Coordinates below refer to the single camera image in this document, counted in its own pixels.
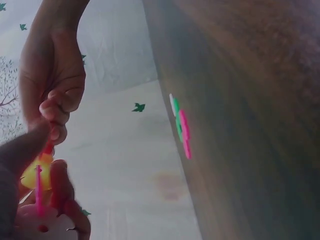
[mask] hello kitty toy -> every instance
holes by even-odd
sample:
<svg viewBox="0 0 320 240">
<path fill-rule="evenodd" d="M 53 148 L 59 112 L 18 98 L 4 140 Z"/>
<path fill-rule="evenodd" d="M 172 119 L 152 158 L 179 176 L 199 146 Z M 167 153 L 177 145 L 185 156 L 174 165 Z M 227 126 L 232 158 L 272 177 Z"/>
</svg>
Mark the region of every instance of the hello kitty toy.
<svg viewBox="0 0 320 240">
<path fill-rule="evenodd" d="M 48 162 L 41 162 L 42 154 L 35 160 L 38 163 L 30 165 L 26 170 L 24 182 L 28 186 L 35 185 L 35 204 L 20 207 L 16 215 L 16 231 L 14 239 L 19 240 L 78 240 L 78 233 L 74 230 L 73 221 L 65 214 L 58 215 L 58 211 L 50 206 L 43 206 L 42 190 L 50 189 L 48 181 L 50 179 L 50 169 Z"/>
</svg>

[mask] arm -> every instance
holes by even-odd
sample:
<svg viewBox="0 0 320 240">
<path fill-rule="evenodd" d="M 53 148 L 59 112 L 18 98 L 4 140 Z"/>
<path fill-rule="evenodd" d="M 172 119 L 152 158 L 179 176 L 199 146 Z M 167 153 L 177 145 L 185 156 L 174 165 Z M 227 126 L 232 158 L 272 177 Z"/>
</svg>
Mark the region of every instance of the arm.
<svg viewBox="0 0 320 240">
<path fill-rule="evenodd" d="M 43 0 L 34 18 L 33 29 L 71 29 L 78 24 L 90 0 Z"/>
</svg>

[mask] toy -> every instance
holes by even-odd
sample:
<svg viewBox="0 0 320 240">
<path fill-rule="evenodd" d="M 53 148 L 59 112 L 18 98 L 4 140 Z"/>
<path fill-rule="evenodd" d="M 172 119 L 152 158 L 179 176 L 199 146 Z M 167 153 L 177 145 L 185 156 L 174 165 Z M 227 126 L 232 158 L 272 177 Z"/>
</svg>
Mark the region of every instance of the toy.
<svg viewBox="0 0 320 240">
<path fill-rule="evenodd" d="M 173 95 L 169 94 L 170 104 L 172 108 L 173 115 L 175 116 L 175 125 L 178 132 L 178 136 L 180 141 L 183 143 L 183 148 L 185 152 L 185 156 L 187 159 L 191 159 L 191 148 L 189 145 L 190 139 L 190 130 L 187 122 L 187 117 L 185 112 L 180 109 L 178 100 L 173 97 Z"/>
<path fill-rule="evenodd" d="M 44 151 L 24 172 L 24 184 L 35 188 L 35 204 L 25 205 L 17 211 L 15 223 L 18 226 L 14 239 L 21 240 L 78 240 L 73 221 L 50 206 L 42 206 L 43 184 L 49 189 L 50 164 L 53 146 L 48 144 Z"/>
<path fill-rule="evenodd" d="M 78 233 L 72 220 L 50 206 L 43 206 L 42 216 L 38 215 L 35 204 L 18 209 L 14 239 L 21 240 L 78 240 Z"/>
<path fill-rule="evenodd" d="M 50 165 L 54 161 L 52 156 L 54 146 L 48 143 L 42 153 L 31 163 L 21 176 L 21 184 L 31 190 L 36 188 L 36 167 L 41 167 L 41 186 L 43 190 L 51 189 Z"/>
<path fill-rule="evenodd" d="M 189 145 L 190 131 L 189 131 L 189 126 L 187 122 L 187 117 L 183 110 L 179 111 L 179 117 L 180 117 L 181 128 L 182 128 L 184 153 L 187 159 L 191 159 L 192 155 L 191 155 L 191 149 Z"/>
</svg>

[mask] pink plastic piece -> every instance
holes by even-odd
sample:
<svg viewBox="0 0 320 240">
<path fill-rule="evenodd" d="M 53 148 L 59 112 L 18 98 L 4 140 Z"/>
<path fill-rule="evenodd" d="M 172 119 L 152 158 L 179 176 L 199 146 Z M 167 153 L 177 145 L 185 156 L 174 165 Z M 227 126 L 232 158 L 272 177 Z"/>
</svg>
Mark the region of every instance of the pink plastic piece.
<svg viewBox="0 0 320 240">
<path fill-rule="evenodd" d="M 181 122 L 183 141 L 187 141 L 190 139 L 190 130 L 189 130 L 188 121 L 187 121 L 185 111 L 180 110 L 179 117 L 180 117 L 180 122 Z"/>
<path fill-rule="evenodd" d="M 38 216 L 41 217 L 44 214 L 42 206 L 42 185 L 41 185 L 41 167 L 37 165 L 36 168 L 36 188 L 35 188 L 35 204 Z"/>
<path fill-rule="evenodd" d="M 183 140 L 183 148 L 184 148 L 186 158 L 191 159 L 192 155 L 191 155 L 191 149 L 190 149 L 188 140 Z"/>
</svg>

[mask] fingernail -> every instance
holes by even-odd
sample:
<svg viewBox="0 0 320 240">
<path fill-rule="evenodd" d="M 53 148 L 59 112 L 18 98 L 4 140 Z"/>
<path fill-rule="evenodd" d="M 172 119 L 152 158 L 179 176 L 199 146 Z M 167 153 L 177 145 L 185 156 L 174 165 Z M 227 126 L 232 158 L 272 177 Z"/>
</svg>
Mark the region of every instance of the fingernail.
<svg viewBox="0 0 320 240">
<path fill-rule="evenodd" d="M 56 128 L 53 128 L 50 134 L 50 139 L 55 141 L 59 138 L 59 131 Z"/>
<path fill-rule="evenodd" d="M 48 120 L 53 120 L 55 118 L 55 114 L 53 113 L 52 107 L 48 107 L 45 109 L 40 108 L 40 113 Z"/>
</svg>

